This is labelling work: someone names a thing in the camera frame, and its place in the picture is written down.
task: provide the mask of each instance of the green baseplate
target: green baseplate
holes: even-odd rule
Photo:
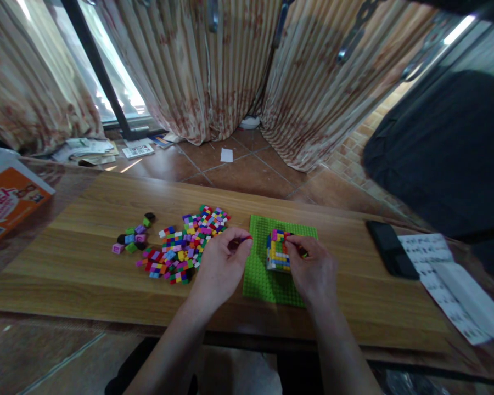
[[[291,274],[266,269],[267,236],[273,229],[284,230],[318,239],[317,229],[290,222],[251,216],[249,232],[253,238],[251,255],[245,265],[243,296],[268,302],[305,307],[293,283]]]

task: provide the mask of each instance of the person's left hand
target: person's left hand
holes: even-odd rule
[[[251,248],[251,234],[240,228],[228,228],[209,240],[189,297],[214,313],[236,290]]]

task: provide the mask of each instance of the black phone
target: black phone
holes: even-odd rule
[[[366,227],[379,250],[386,269],[391,275],[409,280],[419,280],[419,273],[406,255],[391,225],[377,221],[366,221]]]

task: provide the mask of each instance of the cardboard box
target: cardboard box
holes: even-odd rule
[[[18,157],[13,151],[0,149],[0,239],[55,193]]]

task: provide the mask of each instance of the floral curtain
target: floral curtain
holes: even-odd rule
[[[160,127],[194,144],[229,137],[263,80],[280,2],[103,0],[97,13]]]
[[[99,113],[43,0],[0,1],[0,140],[28,155],[104,138]]]
[[[263,136],[297,170],[328,157],[395,89],[437,12],[416,2],[379,2],[352,56],[338,64],[362,3],[295,1],[289,10],[261,120]]]

